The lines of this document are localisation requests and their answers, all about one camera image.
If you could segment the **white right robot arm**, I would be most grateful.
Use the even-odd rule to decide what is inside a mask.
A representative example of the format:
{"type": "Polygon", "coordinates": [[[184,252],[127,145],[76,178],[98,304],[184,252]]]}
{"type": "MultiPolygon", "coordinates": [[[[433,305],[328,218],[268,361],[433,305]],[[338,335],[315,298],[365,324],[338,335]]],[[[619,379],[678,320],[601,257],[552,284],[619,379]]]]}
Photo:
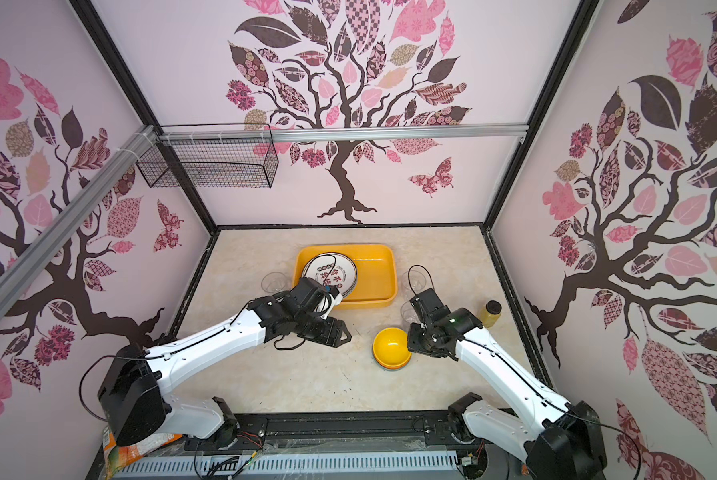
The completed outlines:
{"type": "Polygon", "coordinates": [[[586,402],[574,405],[514,360],[483,322],[466,308],[450,310],[431,288],[410,304],[408,350],[465,362],[513,410],[484,400],[458,407],[468,436],[495,444],[524,463],[535,479],[602,479],[608,465],[602,426],[586,402]]]}

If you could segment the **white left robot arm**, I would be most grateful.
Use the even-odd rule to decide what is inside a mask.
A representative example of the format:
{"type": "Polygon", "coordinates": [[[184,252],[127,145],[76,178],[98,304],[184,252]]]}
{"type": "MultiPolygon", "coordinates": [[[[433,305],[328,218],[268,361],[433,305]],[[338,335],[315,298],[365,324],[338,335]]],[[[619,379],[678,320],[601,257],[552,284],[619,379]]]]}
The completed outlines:
{"type": "Polygon", "coordinates": [[[338,287],[304,277],[291,290],[250,300],[236,316],[182,340],[122,348],[98,390],[114,441],[131,446],[154,434],[216,435],[232,422],[226,402],[190,403],[174,394],[176,388],[234,354],[290,334],[332,348],[350,342],[346,323],[330,315],[340,302],[338,287]]]}

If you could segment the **yellow upturned bowl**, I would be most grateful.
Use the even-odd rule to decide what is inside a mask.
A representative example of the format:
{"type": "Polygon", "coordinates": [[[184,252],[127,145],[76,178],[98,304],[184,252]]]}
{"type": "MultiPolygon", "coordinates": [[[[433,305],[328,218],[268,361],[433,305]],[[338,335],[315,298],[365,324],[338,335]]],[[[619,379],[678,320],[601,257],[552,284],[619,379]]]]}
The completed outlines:
{"type": "Polygon", "coordinates": [[[376,335],[372,352],[376,362],[388,370],[404,368],[413,356],[408,348],[407,332],[396,327],[385,328],[376,335]]]}

